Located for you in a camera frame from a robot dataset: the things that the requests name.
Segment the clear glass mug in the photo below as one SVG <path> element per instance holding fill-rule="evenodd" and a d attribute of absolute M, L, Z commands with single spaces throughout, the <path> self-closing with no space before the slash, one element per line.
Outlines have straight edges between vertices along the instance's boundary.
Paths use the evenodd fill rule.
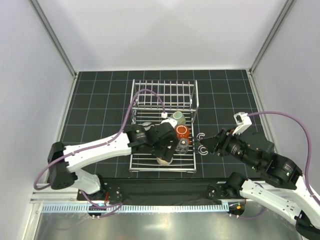
<path fill-rule="evenodd" d="M 144 122 L 141 124 L 145 131 L 148 131 L 151 127 L 154 126 L 152 122 Z"/>

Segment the small clear shot glass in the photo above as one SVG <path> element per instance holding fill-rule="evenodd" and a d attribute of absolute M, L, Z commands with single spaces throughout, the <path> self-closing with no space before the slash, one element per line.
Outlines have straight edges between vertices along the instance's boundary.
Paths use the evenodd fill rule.
<path fill-rule="evenodd" d="M 185 155 L 189 151 L 189 140 L 187 138 L 180 138 L 176 146 L 175 152 L 180 155 Z"/>

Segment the cream brown ceramic cup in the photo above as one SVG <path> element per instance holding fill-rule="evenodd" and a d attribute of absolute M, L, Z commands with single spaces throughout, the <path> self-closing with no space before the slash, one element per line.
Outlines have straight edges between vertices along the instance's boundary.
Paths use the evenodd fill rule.
<path fill-rule="evenodd" d="M 164 160 L 164 159 L 162 159 L 160 157 L 157 157 L 156 161 L 161 166 L 168 166 L 173 162 L 173 158 L 171 158 L 169 161 L 166 161 L 166 160 Z"/>

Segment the orange brown ceramic mug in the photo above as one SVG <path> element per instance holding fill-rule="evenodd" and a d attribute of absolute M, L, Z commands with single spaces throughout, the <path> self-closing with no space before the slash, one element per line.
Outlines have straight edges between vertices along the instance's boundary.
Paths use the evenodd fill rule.
<path fill-rule="evenodd" d="M 175 127 L 176 135 L 179 139 L 186 139 L 188 141 L 188 144 L 190 144 L 190 129 L 184 125 L 179 124 Z"/>

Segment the mint green ceramic mug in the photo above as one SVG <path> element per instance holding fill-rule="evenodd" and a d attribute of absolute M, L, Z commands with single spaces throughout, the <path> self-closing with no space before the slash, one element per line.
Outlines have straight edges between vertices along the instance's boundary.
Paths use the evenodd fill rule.
<path fill-rule="evenodd" d="M 186 124 L 186 117 L 181 111 L 175 111 L 171 117 L 177 121 L 178 125 L 185 125 Z"/>

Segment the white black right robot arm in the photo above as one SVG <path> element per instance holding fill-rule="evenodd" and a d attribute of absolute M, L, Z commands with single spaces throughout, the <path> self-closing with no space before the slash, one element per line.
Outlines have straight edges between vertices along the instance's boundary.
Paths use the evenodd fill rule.
<path fill-rule="evenodd" d="M 286 193 L 283 198 L 262 188 L 244 175 L 233 172 L 225 183 L 230 198 L 251 199 L 279 214 L 309 240 L 320 238 L 320 206 L 308 192 L 302 170 L 289 158 L 275 153 L 275 145 L 264 134 L 253 132 L 243 138 L 231 130 L 199 140 L 208 152 L 232 156 L 260 174 L 265 183 Z"/>

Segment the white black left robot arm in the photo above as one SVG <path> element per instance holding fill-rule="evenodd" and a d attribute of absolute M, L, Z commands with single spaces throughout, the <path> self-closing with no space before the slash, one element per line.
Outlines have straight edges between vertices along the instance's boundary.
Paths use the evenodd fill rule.
<path fill-rule="evenodd" d="M 106 194 L 103 181 L 84 167 L 115 157 L 150 154 L 170 163 L 178 145 L 177 121 L 165 119 L 159 125 L 150 122 L 125 126 L 119 134 L 92 142 L 65 146 L 55 142 L 48 155 L 49 184 L 53 190 L 74 187 L 94 200 Z"/>

